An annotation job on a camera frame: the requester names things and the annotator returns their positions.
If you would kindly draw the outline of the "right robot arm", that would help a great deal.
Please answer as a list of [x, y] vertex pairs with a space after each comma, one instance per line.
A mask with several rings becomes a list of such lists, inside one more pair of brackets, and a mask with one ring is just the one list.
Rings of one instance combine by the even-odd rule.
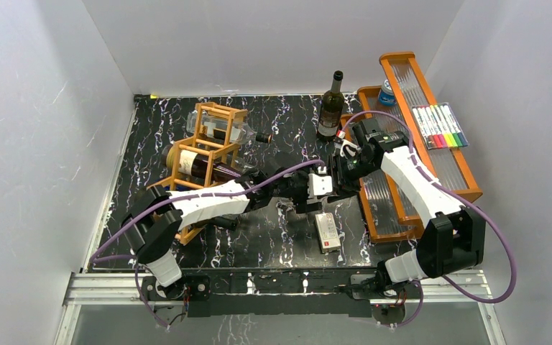
[[329, 159], [334, 191], [340, 196], [358, 192], [359, 179], [380, 170], [394, 180], [425, 228], [416, 248], [380, 262], [374, 278], [363, 283], [393, 298], [407, 281], [442, 277], [482, 263], [485, 220], [426, 171], [408, 136], [381, 130], [376, 119], [358, 121], [353, 133], [353, 142], [342, 129], [335, 136]]

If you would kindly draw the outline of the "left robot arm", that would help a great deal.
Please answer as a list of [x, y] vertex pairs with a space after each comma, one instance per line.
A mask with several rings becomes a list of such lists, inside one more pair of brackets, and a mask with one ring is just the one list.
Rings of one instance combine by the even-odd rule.
[[149, 270], [166, 298], [183, 295], [186, 281], [172, 251], [176, 234], [220, 216], [256, 211], [273, 198], [289, 198], [301, 213], [316, 211], [320, 199], [334, 191], [333, 178], [317, 160], [272, 176], [258, 169], [244, 172], [226, 183], [181, 192], [151, 187], [121, 223], [137, 263]]

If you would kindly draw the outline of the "dark green silver-cap wine bottle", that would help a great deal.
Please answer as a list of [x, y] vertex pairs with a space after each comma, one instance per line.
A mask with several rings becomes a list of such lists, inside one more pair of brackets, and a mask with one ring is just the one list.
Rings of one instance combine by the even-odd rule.
[[336, 70], [333, 73], [330, 89], [321, 97], [321, 107], [317, 126], [317, 138], [320, 140], [332, 140], [339, 130], [344, 106], [344, 95], [341, 92], [343, 77], [343, 72]]

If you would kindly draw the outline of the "dark green black-cap wine bottle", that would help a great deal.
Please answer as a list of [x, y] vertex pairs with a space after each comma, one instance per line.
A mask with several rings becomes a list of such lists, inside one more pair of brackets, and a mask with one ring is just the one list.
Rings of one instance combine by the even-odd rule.
[[239, 217], [237, 215], [217, 216], [208, 221], [215, 227], [220, 227], [228, 230], [235, 230], [239, 225]]

